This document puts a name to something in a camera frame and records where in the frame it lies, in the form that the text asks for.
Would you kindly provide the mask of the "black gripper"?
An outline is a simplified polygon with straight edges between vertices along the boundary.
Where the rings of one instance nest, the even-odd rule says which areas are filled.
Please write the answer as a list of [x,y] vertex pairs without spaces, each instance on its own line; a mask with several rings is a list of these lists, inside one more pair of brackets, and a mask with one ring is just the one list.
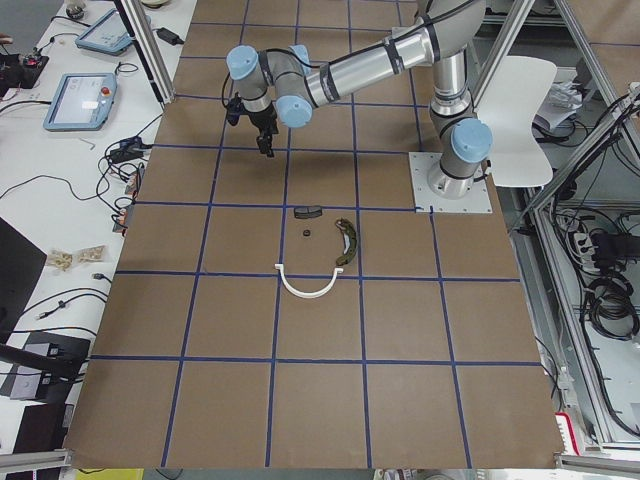
[[276,110],[274,108],[266,108],[259,112],[249,112],[248,116],[250,122],[259,131],[256,142],[260,153],[265,154],[268,158],[273,158],[272,136],[279,133]]

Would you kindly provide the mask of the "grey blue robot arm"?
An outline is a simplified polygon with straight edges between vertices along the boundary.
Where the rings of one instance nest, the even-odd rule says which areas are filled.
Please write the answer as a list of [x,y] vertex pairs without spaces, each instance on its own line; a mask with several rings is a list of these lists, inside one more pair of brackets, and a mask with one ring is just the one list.
[[223,106],[226,121],[243,116],[257,128],[261,153],[271,156],[278,126],[306,126],[315,109],[417,65],[432,69],[431,120],[444,152],[436,169],[447,180],[467,181],[492,147],[489,127],[472,112],[466,47],[485,15],[483,1],[420,1],[413,25],[329,62],[311,64],[302,45],[256,50],[238,45],[226,56],[237,88]]

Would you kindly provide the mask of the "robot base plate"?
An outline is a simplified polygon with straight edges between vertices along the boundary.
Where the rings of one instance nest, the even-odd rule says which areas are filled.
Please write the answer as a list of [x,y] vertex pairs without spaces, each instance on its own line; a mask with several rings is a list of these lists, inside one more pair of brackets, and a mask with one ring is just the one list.
[[444,174],[441,153],[410,152],[409,165],[417,213],[491,214],[491,200],[482,168],[467,179]]

